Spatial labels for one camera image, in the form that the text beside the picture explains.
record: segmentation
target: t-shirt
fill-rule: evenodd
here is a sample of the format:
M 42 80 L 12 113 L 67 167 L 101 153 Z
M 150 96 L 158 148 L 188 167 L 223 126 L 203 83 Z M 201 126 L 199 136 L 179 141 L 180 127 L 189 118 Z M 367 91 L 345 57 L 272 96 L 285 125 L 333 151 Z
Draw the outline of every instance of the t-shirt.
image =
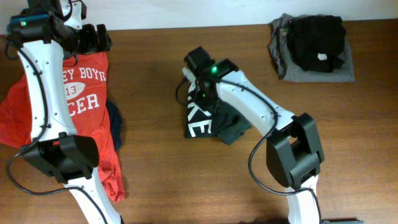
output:
M 125 194 L 106 109 L 108 58 L 106 53 L 79 55 L 78 64 L 74 64 L 74 58 L 63 63 L 63 82 L 70 116 L 78 135 L 95 140 L 99 151 L 99 177 L 108 197 L 119 202 Z M 24 75 L 0 104 L 0 143 L 12 147 L 29 144 L 31 129 L 29 91 Z

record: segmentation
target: white wall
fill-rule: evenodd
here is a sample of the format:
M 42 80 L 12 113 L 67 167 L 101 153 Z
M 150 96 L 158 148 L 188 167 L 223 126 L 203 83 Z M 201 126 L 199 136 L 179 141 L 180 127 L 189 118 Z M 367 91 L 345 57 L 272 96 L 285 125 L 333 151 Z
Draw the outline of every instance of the white wall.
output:
M 27 0 L 0 0 L 0 34 Z M 331 14 L 344 20 L 398 17 L 398 0 L 83 0 L 85 23 L 109 30 L 265 24 L 286 12 Z

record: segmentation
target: dark blue fabric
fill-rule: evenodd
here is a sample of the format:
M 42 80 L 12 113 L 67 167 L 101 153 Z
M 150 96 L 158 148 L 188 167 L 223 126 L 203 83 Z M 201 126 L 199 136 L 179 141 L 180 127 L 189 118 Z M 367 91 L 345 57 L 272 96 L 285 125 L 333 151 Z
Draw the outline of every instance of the dark blue fabric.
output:
M 120 137 L 122 129 L 122 117 L 120 116 L 116 105 L 109 100 L 106 100 L 106 109 L 108 109 L 109 120 L 111 122 L 111 134 L 113 138 L 114 150 L 119 152 L 119 149 L 122 146 L 122 139 Z

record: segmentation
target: clothing tag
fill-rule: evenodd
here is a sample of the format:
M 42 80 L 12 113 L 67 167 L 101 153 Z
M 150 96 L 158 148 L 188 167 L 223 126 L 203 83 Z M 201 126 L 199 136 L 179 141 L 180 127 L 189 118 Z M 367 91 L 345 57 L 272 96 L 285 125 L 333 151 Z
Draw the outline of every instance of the clothing tag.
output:
M 319 60 L 327 60 L 327 59 L 328 59 L 328 56 L 327 56 L 326 54 L 320 54 L 320 53 L 318 53 L 318 59 L 319 59 Z

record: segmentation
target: black cloth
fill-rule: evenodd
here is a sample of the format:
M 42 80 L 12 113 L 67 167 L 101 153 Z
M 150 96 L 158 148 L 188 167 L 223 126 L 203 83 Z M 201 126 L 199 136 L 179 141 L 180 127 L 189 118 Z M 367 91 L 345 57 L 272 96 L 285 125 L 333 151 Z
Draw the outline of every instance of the black cloth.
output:
M 120 137 L 122 129 L 122 117 L 120 116 L 119 110 L 116 105 L 106 100 L 106 109 L 108 110 L 109 120 L 111 122 L 111 134 L 113 139 L 114 150 L 119 152 L 122 146 L 122 139 Z
M 223 143 L 232 145 L 244 132 L 251 129 L 246 118 L 231 105 L 218 101 L 214 112 L 202 111 L 194 102 L 195 90 L 190 88 L 188 99 L 186 138 L 218 137 Z
M 292 60 L 305 71 L 332 72 L 340 68 L 344 61 L 339 54 L 345 49 L 346 35 L 341 22 L 341 17 L 335 16 L 292 19 L 287 34 Z M 326 54 L 327 59 L 320 60 L 318 54 Z

